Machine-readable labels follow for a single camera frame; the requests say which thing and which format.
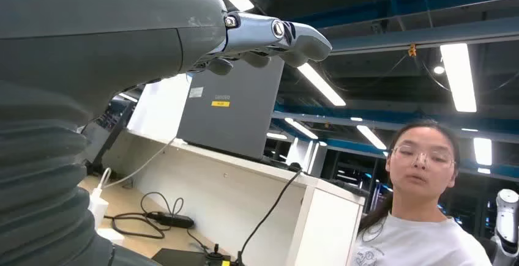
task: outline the wooden desk surface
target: wooden desk surface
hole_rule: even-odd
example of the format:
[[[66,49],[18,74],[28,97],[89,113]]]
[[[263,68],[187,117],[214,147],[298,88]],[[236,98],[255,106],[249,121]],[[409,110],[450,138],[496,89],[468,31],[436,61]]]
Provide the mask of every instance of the wooden desk surface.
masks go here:
[[[99,178],[94,176],[87,176],[79,186],[92,192],[92,190],[99,183]],[[103,190],[101,198],[106,200],[108,210],[106,214],[115,216],[117,214],[129,212],[142,212],[140,201],[143,194],[135,188],[126,189],[120,186],[109,187]],[[153,200],[146,198],[144,201],[144,208],[147,211],[164,210],[157,205]],[[118,220],[118,227],[123,231],[139,232],[143,234],[158,235],[153,228],[142,221],[137,220]],[[111,228],[111,220],[104,219],[100,228]],[[196,230],[189,230],[192,235],[198,238],[204,245],[210,247],[214,246],[207,238],[199,234]],[[179,249],[183,251],[201,251],[200,247],[189,235],[185,229],[172,227],[170,231],[164,232],[166,237],[161,240],[146,237],[136,237],[131,235],[124,236],[123,246],[135,251],[146,257],[153,257],[161,248]]]

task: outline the white power adapter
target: white power adapter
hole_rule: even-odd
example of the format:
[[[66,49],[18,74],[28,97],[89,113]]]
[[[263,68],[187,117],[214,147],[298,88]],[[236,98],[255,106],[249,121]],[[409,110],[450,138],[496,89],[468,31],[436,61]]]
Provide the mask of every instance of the white power adapter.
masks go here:
[[[90,210],[94,216],[94,228],[96,230],[99,228],[99,225],[101,225],[108,208],[108,202],[101,198],[101,192],[102,190],[99,187],[94,188],[94,191],[90,195],[90,204],[88,205],[88,210]]]
[[[99,228],[101,222],[103,221],[106,210],[108,208],[108,202],[101,198],[101,192],[103,191],[103,186],[110,179],[111,169],[106,168],[103,176],[97,188],[94,188],[92,194],[90,194],[90,203],[88,205],[88,210],[92,212],[94,216],[94,229],[100,236],[106,238],[107,240],[122,246],[122,242],[124,241],[124,236],[120,233],[114,231],[112,228]]]

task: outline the gray robot arm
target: gray robot arm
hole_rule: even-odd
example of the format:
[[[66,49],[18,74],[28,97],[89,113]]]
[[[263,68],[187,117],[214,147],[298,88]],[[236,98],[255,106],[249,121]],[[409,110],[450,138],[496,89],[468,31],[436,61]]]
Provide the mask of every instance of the gray robot arm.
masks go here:
[[[519,195],[512,190],[501,190],[496,198],[498,214],[492,240],[496,242],[494,266],[513,266],[519,256],[518,209]]]
[[[0,265],[153,261],[94,231],[79,126],[115,94],[236,59],[299,66],[330,43],[315,29],[222,0],[0,0]]]

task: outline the orange clip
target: orange clip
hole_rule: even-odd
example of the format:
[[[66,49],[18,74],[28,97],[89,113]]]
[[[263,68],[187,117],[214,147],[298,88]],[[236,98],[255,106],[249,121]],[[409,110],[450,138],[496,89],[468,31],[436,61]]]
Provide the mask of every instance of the orange clip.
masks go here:
[[[414,44],[414,43],[411,44],[411,46],[409,47],[409,50],[407,50],[407,53],[411,57],[416,57],[416,44]]]

